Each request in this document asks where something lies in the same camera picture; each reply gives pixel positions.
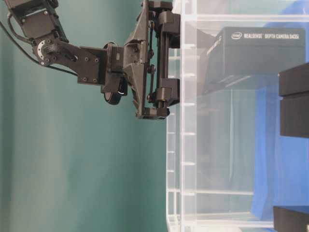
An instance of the blue cloth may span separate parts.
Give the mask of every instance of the blue cloth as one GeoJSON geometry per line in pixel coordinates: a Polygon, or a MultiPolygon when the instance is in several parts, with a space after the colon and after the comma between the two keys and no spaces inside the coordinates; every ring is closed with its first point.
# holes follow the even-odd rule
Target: blue cloth
{"type": "MultiPolygon", "coordinates": [[[[309,14],[309,1],[295,1],[282,14],[309,14]]],[[[307,22],[268,23],[266,27],[304,28],[309,39],[307,22]]],[[[309,140],[280,136],[278,89],[277,85],[256,91],[252,213],[260,220],[273,220],[274,205],[309,205],[309,140]]]]}

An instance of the black plastic part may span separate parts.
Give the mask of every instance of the black plastic part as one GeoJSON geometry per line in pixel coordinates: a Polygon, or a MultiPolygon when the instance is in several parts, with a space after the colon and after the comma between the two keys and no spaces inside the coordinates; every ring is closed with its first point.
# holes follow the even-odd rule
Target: black plastic part
{"type": "Polygon", "coordinates": [[[309,63],[280,73],[281,135],[309,138],[309,63]]]}
{"type": "Polygon", "coordinates": [[[59,6],[58,0],[48,0],[48,2],[53,8],[57,8],[59,6]]]}
{"type": "Polygon", "coordinates": [[[309,206],[274,207],[277,232],[308,232],[309,206]]]}
{"type": "Polygon", "coordinates": [[[121,100],[121,95],[117,93],[104,93],[105,101],[110,105],[118,105],[121,100]]]}

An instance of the black block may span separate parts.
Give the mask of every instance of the black block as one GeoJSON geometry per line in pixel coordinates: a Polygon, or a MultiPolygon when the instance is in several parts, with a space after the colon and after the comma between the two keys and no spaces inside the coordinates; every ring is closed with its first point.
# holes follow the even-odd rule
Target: black block
{"type": "Polygon", "coordinates": [[[277,232],[309,232],[309,206],[274,207],[277,232]]]}

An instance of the black box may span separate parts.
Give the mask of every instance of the black box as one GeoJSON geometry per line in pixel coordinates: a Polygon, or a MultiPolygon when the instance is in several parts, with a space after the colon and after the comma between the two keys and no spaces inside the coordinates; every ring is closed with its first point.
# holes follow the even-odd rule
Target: black box
{"type": "Polygon", "coordinates": [[[281,135],[309,138],[309,63],[280,73],[281,135]]]}
{"type": "Polygon", "coordinates": [[[277,232],[308,232],[309,206],[274,207],[277,232]]]}
{"type": "Polygon", "coordinates": [[[301,28],[226,27],[207,51],[206,91],[258,89],[278,83],[278,73],[305,62],[301,28]]]}

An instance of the intel logo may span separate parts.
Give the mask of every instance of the intel logo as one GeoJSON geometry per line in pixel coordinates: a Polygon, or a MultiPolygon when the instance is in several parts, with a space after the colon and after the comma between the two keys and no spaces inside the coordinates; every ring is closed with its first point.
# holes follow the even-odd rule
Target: intel logo
{"type": "Polygon", "coordinates": [[[242,37],[242,33],[241,32],[235,32],[232,34],[232,39],[233,40],[239,40],[242,37]]]}

